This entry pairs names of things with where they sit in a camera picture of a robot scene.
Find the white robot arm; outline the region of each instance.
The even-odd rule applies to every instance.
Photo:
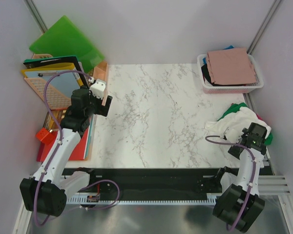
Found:
[[[222,168],[214,181],[220,182],[222,195],[217,199],[213,215],[231,225],[230,231],[238,229],[245,233],[259,214],[263,211],[265,201],[259,198],[258,177],[260,165],[266,153],[264,145],[267,129],[256,123],[251,123],[248,129],[243,129],[243,135],[236,144],[215,142],[232,145],[228,151],[241,160],[237,174],[230,168]]]
[[[108,96],[105,106],[102,106],[105,86],[104,81],[96,80],[89,89],[82,86],[73,91],[72,105],[68,107],[61,121],[62,139],[58,132],[56,141],[41,167],[32,178],[24,178],[20,184],[27,210],[34,210],[39,180],[41,180],[41,186],[38,192],[37,212],[52,216],[59,216],[65,208],[66,201],[89,184],[90,175],[83,171],[75,171],[72,176],[62,182],[60,178],[71,153],[90,124],[89,117],[93,114],[102,116],[108,114],[112,97]]]

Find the red book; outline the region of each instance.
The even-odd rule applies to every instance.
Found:
[[[87,158],[88,148],[89,148],[89,144],[91,140],[91,132],[93,128],[92,125],[93,125],[93,121],[90,120],[90,126],[84,132],[84,135],[82,139],[80,140],[80,142],[76,145],[71,156],[69,157],[69,161],[78,161],[78,160],[84,160]],[[58,132],[52,132],[52,134],[55,136],[55,138],[50,144],[45,145],[41,143],[39,151],[38,151],[38,155],[37,155],[37,162],[43,162],[47,158],[48,153],[55,142]]]

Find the pink cloth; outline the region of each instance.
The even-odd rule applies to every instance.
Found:
[[[208,52],[206,63],[211,82],[220,85],[256,83],[254,66],[246,48]]]

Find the green cutting board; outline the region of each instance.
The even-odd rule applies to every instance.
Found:
[[[67,16],[61,17],[29,49],[36,54],[51,54],[54,57],[76,55],[85,72],[91,71],[104,59]]]

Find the white marble surface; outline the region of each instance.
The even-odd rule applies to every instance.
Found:
[[[205,141],[204,126],[243,95],[207,95],[197,72],[196,64],[111,65],[113,101],[98,116],[91,167],[239,167],[228,146]]]

